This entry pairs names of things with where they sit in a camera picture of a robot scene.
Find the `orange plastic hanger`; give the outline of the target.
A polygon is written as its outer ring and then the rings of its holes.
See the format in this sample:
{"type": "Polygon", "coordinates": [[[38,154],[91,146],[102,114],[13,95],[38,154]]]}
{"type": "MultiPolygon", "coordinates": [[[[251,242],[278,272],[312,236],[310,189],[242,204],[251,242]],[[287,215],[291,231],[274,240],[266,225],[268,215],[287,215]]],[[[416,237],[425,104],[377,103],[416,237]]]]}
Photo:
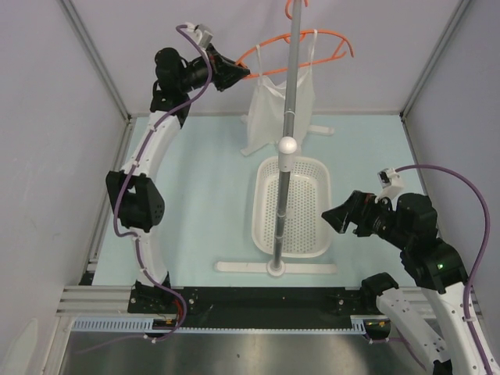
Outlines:
{"type": "MultiPolygon", "coordinates": [[[[286,43],[288,47],[291,47],[291,32],[286,34],[278,34],[277,36],[268,38],[264,41],[259,42],[255,46],[243,52],[241,56],[237,59],[237,66],[248,68],[246,60],[251,56],[255,55],[258,63],[262,63],[262,51],[265,47],[276,44],[282,41],[286,43]]],[[[307,66],[316,66],[325,63],[332,63],[338,60],[345,59],[347,57],[355,58],[355,49],[351,41],[343,34],[337,31],[329,29],[304,29],[298,32],[298,43],[301,45],[304,41],[310,40],[310,46],[308,47],[308,60],[298,63],[298,68],[305,68],[307,66]],[[324,57],[316,57],[315,47],[318,45],[318,41],[321,36],[329,36],[336,40],[334,49],[330,55],[325,55],[324,57]]]]}

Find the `white tank top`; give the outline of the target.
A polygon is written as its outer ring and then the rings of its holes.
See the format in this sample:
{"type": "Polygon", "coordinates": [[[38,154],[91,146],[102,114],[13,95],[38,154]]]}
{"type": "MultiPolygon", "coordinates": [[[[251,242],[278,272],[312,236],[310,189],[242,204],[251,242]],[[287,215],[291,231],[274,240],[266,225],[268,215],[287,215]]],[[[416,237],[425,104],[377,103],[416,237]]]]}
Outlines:
{"type": "MultiPolygon", "coordinates": [[[[283,137],[286,88],[286,82],[275,84],[264,74],[262,63],[258,63],[257,83],[248,115],[244,117],[247,146],[241,150],[242,155],[248,156],[266,145],[275,145],[283,137]]],[[[298,145],[303,142],[311,124],[315,98],[313,67],[300,68],[293,133],[298,145]]]]}

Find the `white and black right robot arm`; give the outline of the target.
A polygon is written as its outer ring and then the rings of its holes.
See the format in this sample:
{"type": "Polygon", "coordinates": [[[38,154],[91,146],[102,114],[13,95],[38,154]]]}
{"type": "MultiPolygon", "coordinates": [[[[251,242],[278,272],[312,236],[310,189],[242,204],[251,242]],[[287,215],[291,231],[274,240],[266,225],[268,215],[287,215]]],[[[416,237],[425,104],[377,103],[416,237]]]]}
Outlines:
{"type": "Polygon", "coordinates": [[[497,374],[495,360],[466,293],[469,277],[459,253],[438,237],[438,213],[426,195],[389,198],[353,191],[322,213],[339,234],[356,225],[359,237],[377,235],[400,251],[402,265],[429,302],[440,330],[433,330],[405,300],[388,273],[362,281],[361,306],[385,315],[407,340],[429,374],[497,374]]]}

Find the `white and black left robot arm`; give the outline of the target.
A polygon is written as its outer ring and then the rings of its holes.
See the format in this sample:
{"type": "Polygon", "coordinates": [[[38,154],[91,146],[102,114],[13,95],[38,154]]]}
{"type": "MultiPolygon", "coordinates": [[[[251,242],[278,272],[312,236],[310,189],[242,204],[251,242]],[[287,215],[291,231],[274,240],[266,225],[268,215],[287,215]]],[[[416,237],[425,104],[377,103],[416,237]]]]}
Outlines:
{"type": "Polygon", "coordinates": [[[145,302],[158,313],[173,302],[167,289],[169,272],[155,233],[165,213],[165,201],[155,185],[160,164],[188,117],[194,101],[190,92],[202,95],[209,85],[224,91],[251,73],[244,63],[221,55],[213,45],[198,51],[199,57],[191,61],[174,48],[155,54],[156,80],[146,131],[130,159],[105,178],[114,232],[132,240],[138,266],[136,284],[149,288],[145,302]]]}

